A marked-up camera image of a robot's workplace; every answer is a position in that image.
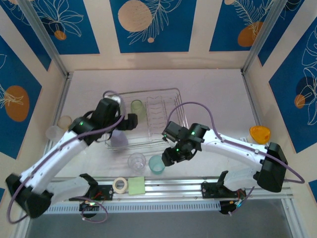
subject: masking tape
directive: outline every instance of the masking tape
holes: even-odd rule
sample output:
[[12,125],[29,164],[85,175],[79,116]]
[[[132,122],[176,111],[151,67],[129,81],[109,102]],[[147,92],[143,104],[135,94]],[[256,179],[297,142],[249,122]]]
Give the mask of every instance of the masking tape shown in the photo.
[[[124,183],[123,188],[117,188],[117,187],[115,186],[115,184],[116,184],[118,181],[122,181],[122,182]],[[126,180],[125,178],[118,177],[118,178],[116,178],[116,179],[113,181],[112,188],[113,188],[113,190],[114,190],[116,193],[119,193],[119,194],[125,193],[126,190],[128,189],[128,182],[127,182],[127,180]]]

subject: beige wall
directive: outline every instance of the beige wall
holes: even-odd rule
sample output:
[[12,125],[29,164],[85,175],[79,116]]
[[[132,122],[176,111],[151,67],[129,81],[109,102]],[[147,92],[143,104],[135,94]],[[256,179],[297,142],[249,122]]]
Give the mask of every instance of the beige wall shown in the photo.
[[[306,182],[317,179],[317,144],[310,146],[298,154],[295,153],[268,82],[316,17],[316,0],[305,0],[264,66],[261,67],[259,61],[256,60],[247,75],[248,80],[252,84],[253,92],[256,95],[260,112],[262,113],[262,123],[271,129],[272,141],[276,141],[282,146],[290,166],[298,171]],[[310,188],[307,183],[305,185],[293,184],[292,186],[308,232],[311,234],[311,237],[316,237],[317,204],[311,194]]]
[[[0,187],[6,188],[5,179],[10,173],[21,173],[42,156],[44,146],[47,142],[45,131],[53,122],[64,79],[53,63],[48,72],[43,68],[40,61],[1,7],[0,35],[42,85],[42,91],[35,106],[17,160],[0,153]],[[10,225],[5,217],[9,201],[10,195],[5,192],[0,205],[0,236],[3,238],[9,237],[12,228],[15,227]],[[17,209],[14,211],[12,218],[15,219],[19,212],[17,212]]]
[[70,71],[241,68],[248,51],[209,52],[222,1],[197,0],[189,52],[121,54],[109,1],[84,0],[100,55],[62,55],[61,58]]

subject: white table surface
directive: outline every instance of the white table surface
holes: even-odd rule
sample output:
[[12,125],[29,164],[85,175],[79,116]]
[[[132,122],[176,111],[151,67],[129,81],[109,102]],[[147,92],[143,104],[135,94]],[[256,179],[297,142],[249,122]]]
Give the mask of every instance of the white table surface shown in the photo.
[[[197,101],[211,109],[217,130],[225,135],[240,138],[249,134],[255,120],[238,69],[186,69],[186,70],[84,70],[75,71],[61,115],[72,119],[96,108],[106,90],[118,93],[178,88],[182,101]],[[208,125],[211,122],[205,109],[184,106],[188,124]],[[93,177],[197,177],[219,176],[222,171],[241,169],[245,166],[227,157],[198,152],[190,161],[166,167],[161,175],[151,173],[148,164],[141,173],[127,166],[132,153],[143,153],[147,162],[152,155],[161,154],[166,147],[130,149],[121,152],[107,150],[103,143],[93,143],[74,157],[57,177],[75,177],[88,173]]]

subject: dish rack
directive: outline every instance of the dish rack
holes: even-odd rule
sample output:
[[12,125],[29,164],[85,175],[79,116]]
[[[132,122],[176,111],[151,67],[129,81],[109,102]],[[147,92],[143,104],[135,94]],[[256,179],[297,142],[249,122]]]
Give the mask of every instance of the dish rack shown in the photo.
[[[162,140],[162,132],[166,127],[169,113],[182,103],[180,92],[177,88],[127,92],[120,94],[126,107],[126,114],[131,113],[131,103],[140,100],[146,108],[146,117],[138,122],[135,129],[125,131],[128,145],[124,147],[111,147],[106,140],[109,150],[122,150],[127,148],[139,148],[160,146],[166,144]],[[184,108],[181,106],[171,116],[172,121],[188,128]]]

